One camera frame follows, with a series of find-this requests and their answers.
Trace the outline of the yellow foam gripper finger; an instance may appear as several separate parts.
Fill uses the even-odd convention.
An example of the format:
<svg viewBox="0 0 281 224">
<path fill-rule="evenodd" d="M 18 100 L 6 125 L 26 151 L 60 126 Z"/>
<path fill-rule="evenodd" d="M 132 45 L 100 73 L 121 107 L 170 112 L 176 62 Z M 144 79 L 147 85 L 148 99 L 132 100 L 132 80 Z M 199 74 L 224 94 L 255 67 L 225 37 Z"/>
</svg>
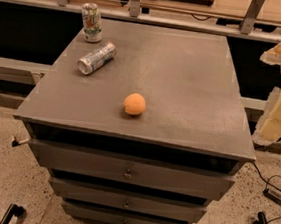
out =
<svg viewBox="0 0 281 224">
<path fill-rule="evenodd" d="M 281 42 L 277 43 L 273 48 L 264 51 L 259 60 L 268 65 L 281 65 Z"/>
<path fill-rule="evenodd" d="M 252 135 L 257 145 L 268 146 L 281 137 L 281 89 L 273 88 L 268 96 L 264 114 L 256 124 Z"/>
</svg>

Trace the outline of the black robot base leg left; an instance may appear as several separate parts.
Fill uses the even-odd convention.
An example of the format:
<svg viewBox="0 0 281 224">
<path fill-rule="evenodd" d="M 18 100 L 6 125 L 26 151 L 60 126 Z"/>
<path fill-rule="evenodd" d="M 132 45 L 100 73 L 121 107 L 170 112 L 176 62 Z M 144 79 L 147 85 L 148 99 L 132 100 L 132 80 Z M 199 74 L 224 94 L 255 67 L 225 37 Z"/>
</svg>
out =
<svg viewBox="0 0 281 224">
<path fill-rule="evenodd" d="M 17 204 L 10 204 L 3 215 L 0 224 L 9 224 L 13 217 L 21 218 L 25 214 L 25 209 Z"/>
</svg>

